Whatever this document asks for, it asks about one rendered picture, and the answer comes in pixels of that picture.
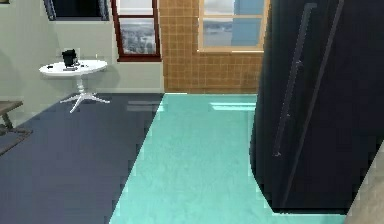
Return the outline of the light wood framed window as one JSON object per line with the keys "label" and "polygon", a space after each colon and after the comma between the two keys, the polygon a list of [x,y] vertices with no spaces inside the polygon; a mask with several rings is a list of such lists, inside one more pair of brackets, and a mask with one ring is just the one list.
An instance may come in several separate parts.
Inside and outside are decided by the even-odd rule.
{"label": "light wood framed window", "polygon": [[198,51],[262,53],[271,0],[199,0]]}

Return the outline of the black fridge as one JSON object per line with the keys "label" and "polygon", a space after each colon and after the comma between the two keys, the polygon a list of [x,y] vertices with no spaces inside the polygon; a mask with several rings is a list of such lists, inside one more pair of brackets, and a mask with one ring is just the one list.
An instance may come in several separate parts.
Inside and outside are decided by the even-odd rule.
{"label": "black fridge", "polygon": [[[279,157],[305,3],[316,3]],[[250,165],[275,213],[346,214],[384,140],[384,0],[271,0]]]}

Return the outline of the white round pedestal table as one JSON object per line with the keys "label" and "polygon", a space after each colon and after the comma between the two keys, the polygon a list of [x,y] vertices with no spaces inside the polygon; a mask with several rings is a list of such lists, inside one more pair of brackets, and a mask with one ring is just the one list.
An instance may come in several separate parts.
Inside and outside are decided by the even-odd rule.
{"label": "white round pedestal table", "polygon": [[74,105],[70,110],[70,113],[73,113],[79,105],[85,100],[91,100],[101,103],[109,103],[109,100],[104,100],[98,98],[95,93],[87,92],[85,86],[83,85],[83,77],[88,74],[93,74],[96,72],[100,72],[106,69],[108,63],[103,60],[79,60],[76,66],[78,70],[74,72],[63,72],[66,67],[64,62],[56,62],[48,65],[43,65],[39,68],[39,72],[48,77],[74,77],[76,79],[76,85],[79,93],[70,98],[61,100],[61,103],[72,102],[74,101]]}

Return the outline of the dark red framed window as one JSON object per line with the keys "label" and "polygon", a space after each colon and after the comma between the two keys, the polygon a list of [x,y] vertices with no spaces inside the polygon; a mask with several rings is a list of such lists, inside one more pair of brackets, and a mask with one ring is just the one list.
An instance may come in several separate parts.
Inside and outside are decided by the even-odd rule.
{"label": "dark red framed window", "polygon": [[118,62],[160,62],[158,0],[110,0]]}

